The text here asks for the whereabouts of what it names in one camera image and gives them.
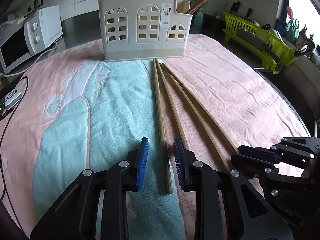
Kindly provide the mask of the pink towel with blue airplane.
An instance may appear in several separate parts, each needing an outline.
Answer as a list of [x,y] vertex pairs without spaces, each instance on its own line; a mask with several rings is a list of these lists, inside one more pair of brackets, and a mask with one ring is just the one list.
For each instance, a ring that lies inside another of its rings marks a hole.
[[[237,146],[310,135],[263,77],[210,37],[190,35],[185,57],[164,63]],[[177,181],[172,194],[165,191],[152,61],[104,62],[96,40],[37,63],[19,87],[24,98],[1,121],[1,188],[27,235],[84,169],[108,169],[147,137],[143,187],[126,195],[129,236],[193,239],[195,193]]]

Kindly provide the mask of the blue soap dispenser bottle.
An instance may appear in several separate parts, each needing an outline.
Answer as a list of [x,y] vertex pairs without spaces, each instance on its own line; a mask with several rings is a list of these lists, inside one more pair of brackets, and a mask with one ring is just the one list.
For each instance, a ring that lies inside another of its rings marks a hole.
[[194,17],[194,25],[197,27],[202,27],[202,23],[203,23],[203,11],[204,9],[200,8],[197,10],[195,17]]

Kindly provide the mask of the white microwave oven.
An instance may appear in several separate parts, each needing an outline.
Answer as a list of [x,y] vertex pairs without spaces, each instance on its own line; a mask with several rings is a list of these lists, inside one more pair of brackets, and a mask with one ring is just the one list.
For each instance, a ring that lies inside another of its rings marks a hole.
[[1,67],[4,74],[45,51],[62,35],[58,5],[4,22],[1,26]]

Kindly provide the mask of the green dish drying rack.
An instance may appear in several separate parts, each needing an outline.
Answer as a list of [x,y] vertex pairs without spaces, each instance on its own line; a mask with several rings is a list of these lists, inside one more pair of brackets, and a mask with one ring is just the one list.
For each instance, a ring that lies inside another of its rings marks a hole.
[[226,12],[223,15],[225,41],[232,39],[242,45],[261,60],[266,70],[278,74],[284,66],[296,61],[293,50],[277,36],[238,16]]

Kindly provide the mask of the small white round-dial device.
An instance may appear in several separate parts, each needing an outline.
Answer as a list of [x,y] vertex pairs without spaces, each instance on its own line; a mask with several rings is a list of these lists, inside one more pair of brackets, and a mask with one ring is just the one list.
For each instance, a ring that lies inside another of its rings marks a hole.
[[12,109],[22,99],[22,93],[19,88],[13,89],[5,96],[4,104],[6,110]]

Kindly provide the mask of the cream plastic utensil holder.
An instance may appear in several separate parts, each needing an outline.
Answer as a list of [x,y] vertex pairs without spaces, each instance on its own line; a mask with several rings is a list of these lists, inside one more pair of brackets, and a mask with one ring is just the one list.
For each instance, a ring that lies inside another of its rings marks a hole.
[[98,0],[106,61],[185,55],[192,15],[188,0]]

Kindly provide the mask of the black kitchen knife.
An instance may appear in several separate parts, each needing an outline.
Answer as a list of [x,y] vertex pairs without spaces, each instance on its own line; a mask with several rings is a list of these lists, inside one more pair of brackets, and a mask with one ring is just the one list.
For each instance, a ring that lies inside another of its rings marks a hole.
[[230,8],[229,13],[230,13],[230,14],[233,14],[233,15],[238,15],[238,16],[239,16],[240,14],[238,13],[238,10],[239,10],[239,8],[240,8],[240,5],[241,5],[241,2],[240,2],[240,1],[234,2],[234,3],[232,4],[231,8]]

